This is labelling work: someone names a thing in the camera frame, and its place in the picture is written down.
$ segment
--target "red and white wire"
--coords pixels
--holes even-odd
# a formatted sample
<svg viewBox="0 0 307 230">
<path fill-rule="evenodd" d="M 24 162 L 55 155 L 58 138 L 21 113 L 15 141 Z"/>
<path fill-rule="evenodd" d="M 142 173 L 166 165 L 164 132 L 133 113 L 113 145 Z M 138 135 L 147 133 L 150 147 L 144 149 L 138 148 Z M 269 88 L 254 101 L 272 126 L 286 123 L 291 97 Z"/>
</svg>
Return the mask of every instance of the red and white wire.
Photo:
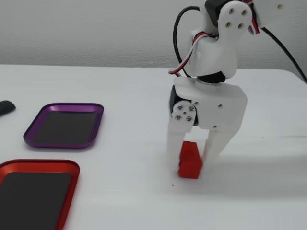
<svg viewBox="0 0 307 230">
<path fill-rule="evenodd" d="M 197 37 L 195 38 L 194 40 L 194 43 L 189 51 L 189 53 L 187 54 L 187 56 L 183 59 L 183 61 L 179 64 L 179 66 L 177 66 L 175 69 L 170 69 L 169 70 L 169 74 L 178 74 L 179 71 L 181 71 L 184 66 L 187 64 L 187 62 L 189 61 L 191 55 L 192 55 L 192 52 L 193 52 L 193 49 L 194 47 L 197 45 L 197 43 L 203 38 L 203 37 L 209 37 L 207 33 L 203 32 L 203 33 L 200 33 L 199 35 L 197 35 Z"/>
</svg>

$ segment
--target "wire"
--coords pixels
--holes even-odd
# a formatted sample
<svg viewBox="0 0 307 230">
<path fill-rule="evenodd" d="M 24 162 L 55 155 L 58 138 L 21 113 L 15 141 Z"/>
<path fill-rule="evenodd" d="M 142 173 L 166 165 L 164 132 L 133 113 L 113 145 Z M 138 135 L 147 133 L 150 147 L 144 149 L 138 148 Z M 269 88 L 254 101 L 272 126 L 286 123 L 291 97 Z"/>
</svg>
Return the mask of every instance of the wire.
<svg viewBox="0 0 307 230">
<path fill-rule="evenodd" d="M 182 62 L 182 59 L 181 59 L 181 56 L 180 56 L 180 53 L 179 53 L 179 50 L 178 50 L 178 45 L 177 45 L 177 30 L 178 30 L 178 25 L 179 25 L 179 22 L 180 22 L 180 19 L 182 17 L 182 15 L 187 12 L 187 11 L 190 11 L 190 10 L 196 10 L 196 11 L 200 11 L 200 8 L 198 6 L 188 6 L 187 8 L 184 8 L 178 15 L 176 21 L 175 21 L 175 25 L 174 25 L 174 32 L 173 32 L 173 43 L 174 43 L 174 50 L 175 50 L 175 53 L 176 53 L 176 56 L 177 56 L 177 59 L 179 61 L 179 63 Z M 186 76 L 188 78 L 190 78 L 191 76 L 187 74 L 187 72 L 183 69 L 184 73 L 186 74 Z"/>
<path fill-rule="evenodd" d="M 262 30 L 268 35 L 270 36 L 279 46 L 280 48 L 286 53 L 286 55 L 290 58 L 290 60 L 292 61 L 292 63 L 295 65 L 297 71 L 300 73 L 300 75 L 302 76 L 303 81 L 307 84 L 307 78 L 304 74 L 304 72 L 302 71 L 302 69 L 300 68 L 300 66 L 298 65 L 298 63 L 296 62 L 296 60 L 294 59 L 294 57 L 290 54 L 290 52 L 287 50 L 287 48 L 281 43 L 281 41 L 278 40 L 277 37 L 275 37 L 274 34 L 272 34 L 267 28 L 263 27 Z"/>
<path fill-rule="evenodd" d="M 205 32 L 199 33 L 193 42 L 193 45 L 189 51 L 189 53 L 187 54 L 187 56 L 184 58 L 184 60 L 179 64 L 179 66 L 177 66 L 175 69 L 170 69 L 169 70 L 169 74 L 177 74 L 180 70 L 182 70 L 184 68 L 184 66 L 187 64 L 188 60 L 190 59 L 193 49 L 194 47 L 197 45 L 197 43 L 200 41 L 201 38 L 203 37 L 209 37 L 209 35 Z"/>
</svg>

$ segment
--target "white wall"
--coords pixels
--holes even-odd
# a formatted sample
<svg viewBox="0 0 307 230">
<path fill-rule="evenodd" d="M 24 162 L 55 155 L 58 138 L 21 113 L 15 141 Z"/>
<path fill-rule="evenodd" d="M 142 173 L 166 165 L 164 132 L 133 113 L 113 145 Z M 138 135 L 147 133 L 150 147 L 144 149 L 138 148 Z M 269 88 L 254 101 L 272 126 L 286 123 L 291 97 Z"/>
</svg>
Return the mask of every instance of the white wall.
<svg viewBox="0 0 307 230">
<path fill-rule="evenodd" d="M 0 0 L 0 64 L 175 67 L 172 32 L 177 14 L 199 0 Z M 188 12 L 179 28 L 184 52 L 189 30 L 199 25 Z M 307 2 L 270 29 L 307 72 Z M 240 68 L 295 71 L 275 43 L 248 32 Z"/>
</svg>

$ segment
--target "black cable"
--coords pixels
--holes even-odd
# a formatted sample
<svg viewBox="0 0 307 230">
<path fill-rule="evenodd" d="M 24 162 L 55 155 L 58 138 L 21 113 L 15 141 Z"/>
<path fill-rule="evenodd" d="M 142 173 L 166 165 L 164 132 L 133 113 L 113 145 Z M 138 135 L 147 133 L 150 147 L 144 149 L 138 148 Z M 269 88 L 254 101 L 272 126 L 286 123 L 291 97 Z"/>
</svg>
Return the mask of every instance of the black cable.
<svg viewBox="0 0 307 230">
<path fill-rule="evenodd" d="M 292 61 L 292 63 L 295 65 L 297 71 L 300 73 L 300 75 L 302 76 L 304 82 L 307 84 L 307 78 L 305 76 L 305 74 L 303 73 L 302 69 L 300 68 L 300 66 L 298 65 L 298 63 L 296 62 L 296 60 L 294 59 L 294 57 L 290 54 L 290 52 L 287 50 L 287 48 L 281 43 L 281 41 L 278 40 L 277 37 L 275 37 L 274 34 L 272 34 L 267 28 L 263 27 L 262 30 L 268 35 L 270 36 L 279 46 L 280 48 L 286 53 L 286 55 L 290 58 L 290 60 Z"/>
<path fill-rule="evenodd" d="M 179 63 L 182 62 L 182 59 L 181 59 L 181 56 L 180 56 L 180 53 L 179 53 L 179 50 L 178 50 L 178 45 L 177 45 L 177 30 L 178 30 L 178 25 L 179 25 L 179 22 L 180 22 L 180 19 L 182 17 L 182 15 L 187 12 L 187 11 L 190 11 L 190 10 L 196 10 L 196 11 L 200 11 L 200 8 L 198 6 L 188 6 L 187 8 L 184 8 L 178 15 L 176 21 L 175 21 L 175 25 L 174 25 L 174 32 L 173 32 L 173 43 L 174 43 L 174 50 L 175 50 L 175 53 L 176 53 L 176 56 L 177 56 L 177 59 L 179 61 Z M 187 72 L 182 69 L 184 71 L 184 73 L 186 74 L 186 76 L 188 78 L 190 78 L 191 76 L 187 74 Z"/>
</svg>

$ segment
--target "black object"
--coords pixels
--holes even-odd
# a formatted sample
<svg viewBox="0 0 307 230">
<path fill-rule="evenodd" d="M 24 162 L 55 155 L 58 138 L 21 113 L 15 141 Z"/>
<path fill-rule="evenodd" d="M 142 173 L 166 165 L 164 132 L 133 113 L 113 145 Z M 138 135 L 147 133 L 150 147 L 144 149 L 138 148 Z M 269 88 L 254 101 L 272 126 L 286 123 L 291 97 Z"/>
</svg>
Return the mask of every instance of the black object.
<svg viewBox="0 0 307 230">
<path fill-rule="evenodd" d="M 225 82 L 226 77 L 222 72 L 205 75 L 202 77 L 197 77 L 200 81 L 211 84 L 218 84 L 220 82 Z"/>
<path fill-rule="evenodd" d="M 32 142 L 63 145 L 88 143 L 97 114 L 97 112 L 52 111 Z"/>
<path fill-rule="evenodd" d="M 207 0 L 205 3 L 206 10 L 215 27 L 218 27 L 218 20 L 221 8 L 233 0 Z"/>
<path fill-rule="evenodd" d="M 9 113 L 16 109 L 15 105 L 9 101 L 2 101 L 0 102 L 0 115 Z"/>
<path fill-rule="evenodd" d="M 172 91 L 171 91 L 171 97 L 170 97 L 170 99 L 169 99 L 169 109 L 170 109 L 171 114 L 173 113 L 174 105 L 175 105 L 177 102 L 180 102 L 180 101 L 188 101 L 188 102 L 191 102 L 191 100 L 186 100 L 186 99 L 183 99 L 183 98 L 179 97 L 179 96 L 177 95 L 177 93 L 176 93 L 175 86 L 173 85 L 173 88 L 172 88 Z M 196 110 L 196 117 L 195 117 L 195 121 L 194 121 L 194 126 L 198 126 L 197 110 Z"/>
<path fill-rule="evenodd" d="M 1 230 L 54 230 L 70 173 L 12 172 L 0 184 Z"/>
<path fill-rule="evenodd" d="M 298 65 L 298 63 L 296 62 L 296 60 L 294 59 L 294 57 L 290 54 L 290 52 L 287 50 L 287 48 L 281 43 L 281 41 L 278 40 L 278 38 L 272 34 L 267 28 L 263 27 L 262 28 L 263 32 L 265 32 L 268 36 L 270 36 L 279 46 L 280 48 L 286 53 L 286 55 L 290 58 L 290 60 L 292 61 L 292 63 L 295 65 L 297 71 L 300 73 L 300 75 L 302 76 L 303 81 L 307 84 L 307 78 L 304 74 L 304 72 L 302 71 L 302 69 L 300 68 L 300 66 Z"/>
<path fill-rule="evenodd" d="M 182 62 L 179 50 L 178 50 L 178 45 L 177 45 L 177 30 L 178 30 L 178 25 L 180 22 L 180 19 L 182 17 L 182 15 L 190 10 L 196 10 L 196 11 L 200 11 L 200 8 L 198 6 L 188 6 L 187 8 L 184 8 L 178 15 L 176 21 L 175 21 L 175 25 L 174 25 L 174 31 L 173 31 L 173 44 L 174 44 L 174 50 L 177 56 L 177 59 L 179 61 L 179 64 Z M 184 73 L 186 74 L 186 76 L 188 78 L 190 78 L 191 76 L 187 74 L 187 72 L 184 70 L 184 68 L 182 69 L 184 71 Z"/>
</svg>

